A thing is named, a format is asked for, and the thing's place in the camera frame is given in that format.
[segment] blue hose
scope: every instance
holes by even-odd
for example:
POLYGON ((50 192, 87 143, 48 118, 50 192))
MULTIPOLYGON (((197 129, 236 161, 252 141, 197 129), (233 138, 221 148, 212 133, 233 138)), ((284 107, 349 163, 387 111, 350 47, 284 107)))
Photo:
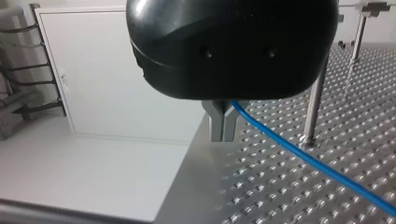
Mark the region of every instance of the blue hose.
POLYGON ((271 131, 269 128, 265 127, 263 124, 255 120, 253 117, 251 117, 248 112, 242 108, 241 105, 239 105, 236 101, 232 101, 233 107, 235 110, 245 119, 247 120, 250 124, 258 128, 260 131, 265 133, 267 136, 272 138, 275 142, 280 144, 282 147, 293 153, 294 155, 298 156, 300 159, 303 161, 309 163, 311 166, 314 168, 320 170, 323 174, 335 179, 339 183, 347 186, 348 188, 352 189, 359 195, 361 195, 363 198, 367 199, 371 203, 375 204, 377 207, 380 209, 384 210, 385 212, 389 213, 393 217, 396 217, 396 208, 391 205, 390 203, 385 202, 382 200, 380 197, 376 196, 373 194, 371 191, 365 189, 361 185, 355 183, 348 177, 341 175, 334 171, 332 168, 329 166, 321 163, 320 161, 315 160, 313 157, 308 155, 307 153, 303 152, 301 149, 297 148, 295 145, 292 143, 288 142, 278 134, 274 133, 271 131))

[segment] black dome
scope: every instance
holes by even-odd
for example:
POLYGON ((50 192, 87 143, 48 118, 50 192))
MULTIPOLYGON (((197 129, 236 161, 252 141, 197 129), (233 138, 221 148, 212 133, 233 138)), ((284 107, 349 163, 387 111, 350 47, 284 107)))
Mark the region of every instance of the black dome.
POLYGON ((176 98, 277 99, 317 78, 337 28, 336 0, 129 0, 134 55, 176 98))

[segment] metal surface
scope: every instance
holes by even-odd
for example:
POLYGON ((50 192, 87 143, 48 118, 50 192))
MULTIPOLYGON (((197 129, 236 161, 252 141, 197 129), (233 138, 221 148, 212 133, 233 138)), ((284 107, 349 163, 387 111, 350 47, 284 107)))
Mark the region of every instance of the metal surface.
MULTIPOLYGON (((396 50, 364 47, 344 100, 352 49, 332 50, 306 152, 396 205, 396 50)), ((308 92, 252 102, 247 111, 294 144, 308 92)), ((238 142, 210 143, 205 118, 155 223, 394 223, 359 195, 319 173, 239 120, 238 142)))
POLYGON ((361 15, 358 31, 356 32, 355 46, 353 49, 352 58, 350 59, 350 65, 353 65, 359 61, 359 52, 361 51, 361 41, 363 40, 366 21, 367 17, 365 15, 361 15))
POLYGON ((323 84, 326 77, 328 63, 329 58, 326 59, 325 64, 323 64, 322 71, 318 76, 318 79, 315 81, 314 85, 311 88, 308 112, 306 114, 304 126, 304 136, 302 137, 302 142, 307 146, 310 146, 315 142, 315 127, 317 126, 320 98, 323 92, 323 84))

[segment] metal bracket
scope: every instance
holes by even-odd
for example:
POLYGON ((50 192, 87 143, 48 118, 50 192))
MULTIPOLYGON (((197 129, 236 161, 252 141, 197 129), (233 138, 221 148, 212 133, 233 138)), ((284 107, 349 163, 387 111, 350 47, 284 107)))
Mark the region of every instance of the metal bracket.
POLYGON ((387 2, 368 3, 361 8, 361 13, 368 17, 378 17, 380 12, 390 11, 390 5, 387 2))
MULTIPOLYGON (((248 101, 238 102, 243 108, 248 101)), ((210 117, 210 139, 212 142, 232 142, 235 136, 236 119, 239 114, 230 101, 202 101, 202 106, 210 117)))
POLYGON ((344 22, 344 15, 343 14, 339 14, 338 15, 338 22, 344 22))

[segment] cabinet door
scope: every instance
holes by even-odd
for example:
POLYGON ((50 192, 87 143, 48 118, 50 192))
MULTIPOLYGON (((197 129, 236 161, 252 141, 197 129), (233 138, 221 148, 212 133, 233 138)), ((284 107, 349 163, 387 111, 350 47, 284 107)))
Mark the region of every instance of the cabinet door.
POLYGON ((124 11, 40 14, 75 133, 187 144, 198 101, 156 92, 137 66, 124 11))

